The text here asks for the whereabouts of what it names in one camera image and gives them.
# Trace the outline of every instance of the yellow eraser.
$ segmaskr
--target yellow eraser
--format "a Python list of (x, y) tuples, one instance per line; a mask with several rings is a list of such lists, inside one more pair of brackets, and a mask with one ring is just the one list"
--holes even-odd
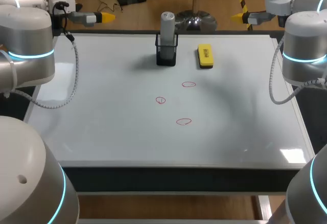
[(210, 44), (199, 44), (198, 53), (201, 68), (212, 68), (214, 66), (214, 57)]

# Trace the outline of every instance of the metal stand base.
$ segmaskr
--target metal stand base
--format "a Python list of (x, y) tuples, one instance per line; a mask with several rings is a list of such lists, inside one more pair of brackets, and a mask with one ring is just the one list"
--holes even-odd
[(207, 12), (192, 10), (180, 12), (175, 17), (175, 29), (182, 31), (215, 31), (217, 29), (216, 19)]

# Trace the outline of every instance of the red circle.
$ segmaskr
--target red circle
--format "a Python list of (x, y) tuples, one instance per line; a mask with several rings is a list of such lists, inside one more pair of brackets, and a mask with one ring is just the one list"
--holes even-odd
[(191, 122), (192, 122), (192, 120), (189, 119), (189, 118), (181, 118), (181, 119), (178, 119), (178, 120), (176, 121), (176, 123), (177, 123), (178, 125), (182, 125), (182, 126), (184, 126), (184, 125), (188, 125), (188, 124), (190, 124)]
[(155, 98), (155, 101), (158, 104), (162, 105), (162, 104), (164, 104), (166, 102), (166, 99), (164, 97), (157, 97), (157, 98)]
[(196, 83), (194, 82), (184, 82), (182, 83), (183, 87), (194, 87), (196, 85)]

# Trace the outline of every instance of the whiteboard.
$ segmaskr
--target whiteboard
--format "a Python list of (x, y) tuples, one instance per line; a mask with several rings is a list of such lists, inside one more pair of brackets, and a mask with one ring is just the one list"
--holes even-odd
[[(277, 44), (268, 35), (180, 35), (175, 67), (156, 65), (154, 35), (74, 36), (74, 99), (56, 110), (30, 105), (26, 117), (62, 166), (299, 169), (313, 157), (296, 100), (270, 100)], [(212, 46), (212, 69), (198, 66), (200, 43)], [(280, 100), (292, 90), (278, 57)], [(37, 95), (49, 105), (74, 85), (74, 49), (64, 36), (55, 61), (54, 79)]]

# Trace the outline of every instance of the wooden floor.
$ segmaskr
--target wooden floor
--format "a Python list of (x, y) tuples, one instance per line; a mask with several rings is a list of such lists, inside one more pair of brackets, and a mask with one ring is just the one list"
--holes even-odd
[[(103, 0), (110, 7), (116, 0)], [(97, 11), (99, 0), (76, 0), (82, 11)], [(265, 10), (264, 0), (245, 0), (250, 12)], [(164, 11), (178, 13), (192, 8), (192, 0), (147, 0), (145, 3), (125, 6), (123, 12), (115, 8), (116, 20), (99, 24), (92, 29), (158, 30)], [(200, 10), (212, 14), (218, 30), (246, 30), (230, 17), (242, 12), (239, 0), (200, 0)], [(82, 25), (68, 25), (69, 29), (85, 29)], [(254, 30), (282, 30), (276, 18)], [(283, 196), (271, 196), (274, 211)], [(181, 219), (257, 219), (251, 196), (79, 196), (81, 218), (181, 218)]]

